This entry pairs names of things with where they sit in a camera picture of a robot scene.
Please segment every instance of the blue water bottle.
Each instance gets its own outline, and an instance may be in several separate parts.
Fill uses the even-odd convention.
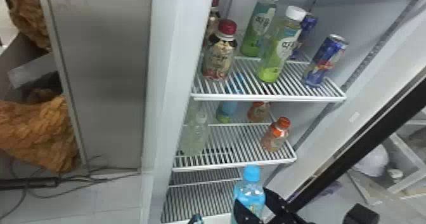
[[[260,178],[261,169],[258,166],[250,165],[244,169],[243,180],[234,186],[234,200],[238,199],[259,218],[261,217],[266,199],[262,185],[259,184]],[[237,224],[233,211],[231,224]]]

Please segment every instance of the aluminum can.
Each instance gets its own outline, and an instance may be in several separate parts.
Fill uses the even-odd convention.
[[[335,66],[348,44],[339,35],[330,34],[326,37],[303,74],[305,84],[320,87],[325,74]]]
[[[314,16],[312,13],[307,13],[305,18],[301,21],[300,26],[302,27],[302,32],[300,33],[299,38],[295,44],[292,55],[289,57],[291,60],[297,60],[300,56],[300,47],[306,42],[308,35],[314,30],[316,23],[318,22],[318,17]]]

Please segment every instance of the white floor tile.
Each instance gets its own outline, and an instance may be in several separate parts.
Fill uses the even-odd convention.
[[[56,219],[41,220],[41,221],[31,221],[31,222],[25,222],[22,224],[92,224],[93,218],[94,218],[93,215],[70,216],[68,218],[56,218]]]
[[[58,188],[40,189],[36,192],[40,195],[50,195],[79,185],[81,183],[64,183]],[[19,200],[20,195],[20,191],[0,192],[0,211],[3,213],[9,210]],[[93,214],[95,198],[96,191],[92,188],[84,188],[52,199],[36,199],[27,195],[22,205],[3,222],[12,224]]]
[[[140,208],[95,213],[94,224],[139,224]]]
[[[132,176],[98,185],[95,211],[140,207],[141,177]]]

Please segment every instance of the beverage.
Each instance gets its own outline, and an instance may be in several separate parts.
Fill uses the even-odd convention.
[[[300,54],[300,47],[305,43],[308,35],[314,30],[318,18],[315,17],[312,13],[308,13],[305,18],[301,21],[300,26],[302,27],[302,32],[300,33],[299,38],[297,39],[293,53],[289,59],[296,60]]]
[[[262,122],[268,116],[271,109],[269,102],[253,102],[247,112],[247,117],[250,122]]]
[[[269,39],[262,55],[257,76],[264,82],[276,82],[286,59],[292,54],[295,42],[302,30],[300,21],[306,11],[296,6],[289,6],[284,21],[280,22]]]
[[[210,35],[202,64],[204,77],[212,80],[223,80],[228,77],[237,45],[234,38],[235,31],[234,21],[221,20],[217,30]]]
[[[187,156],[198,155],[204,149],[208,137],[207,113],[199,111],[189,125],[184,127],[179,149]]]
[[[195,118],[195,115],[201,109],[201,102],[194,100],[190,97],[190,102],[188,104],[188,110],[186,111],[185,124],[188,124],[192,119]]]
[[[205,29],[203,46],[206,46],[208,44],[210,35],[214,33],[214,31],[217,29],[217,25],[219,24],[221,14],[219,13],[219,9],[217,8],[218,6],[219,0],[213,0],[212,7],[209,13],[209,19],[207,20],[207,27]]]
[[[343,37],[335,34],[326,37],[303,74],[304,82],[313,87],[321,86],[325,74],[334,67],[348,44]]]
[[[276,122],[272,123],[263,134],[261,139],[262,148],[270,152],[279,150],[288,137],[290,124],[290,120],[286,117],[280,117]]]
[[[275,15],[278,0],[258,0],[248,22],[240,51],[245,56],[257,56],[260,50],[259,41],[267,31]]]
[[[234,186],[234,199],[238,199],[248,210],[261,217],[265,206],[265,193],[259,184],[261,169],[249,165],[244,168],[243,180]],[[234,213],[231,213],[231,224],[237,224]]]
[[[243,82],[242,75],[237,73],[236,79],[234,78],[234,83],[236,88],[234,88],[234,86],[232,85],[232,82],[229,82],[229,87],[231,88],[232,93],[240,94],[242,93],[242,91],[238,85],[237,79],[240,81],[240,83]],[[225,92],[230,93],[228,88],[225,88]],[[236,112],[237,108],[238,108],[238,102],[236,101],[220,102],[216,110],[217,121],[219,121],[220,123],[229,123],[231,121],[233,114]]]

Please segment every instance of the bottle label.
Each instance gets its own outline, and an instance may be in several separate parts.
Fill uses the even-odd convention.
[[[276,55],[282,60],[286,60],[297,45],[297,38],[301,30],[289,30],[286,36],[276,45]]]
[[[212,44],[204,56],[203,75],[211,79],[225,79],[233,61],[234,47],[227,41]]]
[[[275,8],[268,9],[267,13],[258,13],[253,16],[253,30],[257,35],[263,35],[267,30],[269,25],[271,25],[272,18],[275,15]]]

